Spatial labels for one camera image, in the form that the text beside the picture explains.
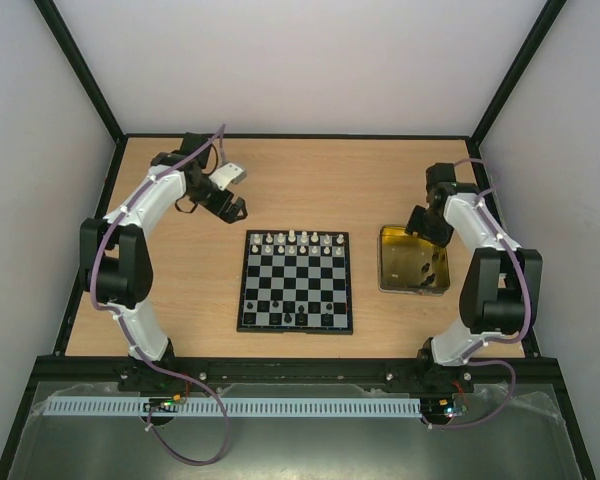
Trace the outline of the gold metal tin tray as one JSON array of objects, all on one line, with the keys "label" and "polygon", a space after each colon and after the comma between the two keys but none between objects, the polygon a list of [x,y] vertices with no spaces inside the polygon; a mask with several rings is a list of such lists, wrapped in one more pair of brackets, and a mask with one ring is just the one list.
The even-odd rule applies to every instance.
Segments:
[{"label": "gold metal tin tray", "polygon": [[378,236],[378,286],[386,293],[443,295],[451,286],[447,251],[401,225],[384,225]]}]

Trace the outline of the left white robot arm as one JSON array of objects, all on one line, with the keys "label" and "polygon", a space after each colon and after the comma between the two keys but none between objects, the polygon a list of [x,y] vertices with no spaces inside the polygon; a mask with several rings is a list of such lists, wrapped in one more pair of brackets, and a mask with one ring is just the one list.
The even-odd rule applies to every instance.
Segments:
[{"label": "left white robot arm", "polygon": [[245,200],[229,190],[247,172],[227,160],[224,132],[220,127],[207,136],[187,133],[179,149],[151,160],[146,175],[121,205],[80,226],[83,289],[95,309],[111,313],[135,359],[159,362],[172,351],[149,300],[154,272],[148,238],[163,215],[188,199],[227,224],[248,216]]}]

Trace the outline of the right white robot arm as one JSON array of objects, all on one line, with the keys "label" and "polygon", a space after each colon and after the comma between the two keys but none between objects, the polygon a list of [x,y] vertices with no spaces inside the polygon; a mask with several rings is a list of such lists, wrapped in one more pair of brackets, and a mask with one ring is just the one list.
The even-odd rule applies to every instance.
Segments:
[{"label": "right white robot arm", "polygon": [[539,303],[541,254],[511,238],[487,208],[491,191],[458,181],[455,167],[436,163],[426,170],[427,205],[414,207],[405,228],[438,247],[457,234],[472,254],[457,319],[418,351],[416,379],[430,392],[446,385],[451,369],[468,364],[479,350],[524,340]]}]

